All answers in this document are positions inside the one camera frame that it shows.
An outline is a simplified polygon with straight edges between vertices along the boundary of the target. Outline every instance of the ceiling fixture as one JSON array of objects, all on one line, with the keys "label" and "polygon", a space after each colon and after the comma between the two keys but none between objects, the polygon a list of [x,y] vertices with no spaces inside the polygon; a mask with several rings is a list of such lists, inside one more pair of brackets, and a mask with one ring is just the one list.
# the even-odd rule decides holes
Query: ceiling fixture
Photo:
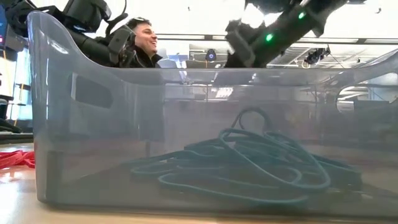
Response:
[{"label": "ceiling fixture", "polygon": [[330,55],[330,48],[318,48],[314,52],[308,53],[308,56],[304,59],[309,65],[313,65],[323,60],[326,56]]}]

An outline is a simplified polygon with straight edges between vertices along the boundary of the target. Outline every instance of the table surface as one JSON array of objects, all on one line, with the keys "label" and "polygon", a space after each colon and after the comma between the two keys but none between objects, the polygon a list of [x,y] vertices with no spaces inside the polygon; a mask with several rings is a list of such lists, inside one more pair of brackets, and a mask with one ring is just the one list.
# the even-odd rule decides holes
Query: table surface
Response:
[{"label": "table surface", "polygon": [[[22,149],[31,151],[32,144],[3,145],[0,151],[15,151]],[[242,220],[222,220],[219,218],[165,217],[120,213],[88,213],[54,210],[40,203],[36,198],[35,170],[28,167],[11,167],[0,170],[0,224],[12,223],[145,223],[145,224],[227,224],[255,223]],[[298,221],[266,222],[302,223]]]}]

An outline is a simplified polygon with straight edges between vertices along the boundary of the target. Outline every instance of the transparent plastic tub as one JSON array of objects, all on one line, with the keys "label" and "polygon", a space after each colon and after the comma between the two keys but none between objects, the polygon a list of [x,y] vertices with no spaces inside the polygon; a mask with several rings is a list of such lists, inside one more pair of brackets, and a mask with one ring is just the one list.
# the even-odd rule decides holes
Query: transparent plastic tub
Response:
[{"label": "transparent plastic tub", "polygon": [[[372,84],[360,94],[370,100],[341,94],[385,74],[396,82],[397,54],[350,70],[184,70],[182,77],[178,69],[102,67],[52,16],[33,12],[28,22],[41,202],[397,217],[396,104],[372,100],[370,89],[394,91]],[[342,103],[354,109],[340,110]]]}]

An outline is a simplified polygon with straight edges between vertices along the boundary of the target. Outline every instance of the green led light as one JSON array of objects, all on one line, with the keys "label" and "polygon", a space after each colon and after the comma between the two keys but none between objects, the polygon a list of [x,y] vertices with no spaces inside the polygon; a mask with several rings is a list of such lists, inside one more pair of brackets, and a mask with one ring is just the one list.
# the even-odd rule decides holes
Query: green led light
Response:
[{"label": "green led light", "polygon": [[299,19],[303,19],[304,16],[305,16],[305,12],[302,12],[302,13],[300,13],[300,14],[298,15],[298,18],[299,18]]},{"label": "green led light", "polygon": [[266,41],[271,41],[272,38],[274,38],[274,35],[273,35],[273,34],[268,34],[268,35],[266,36]]}]

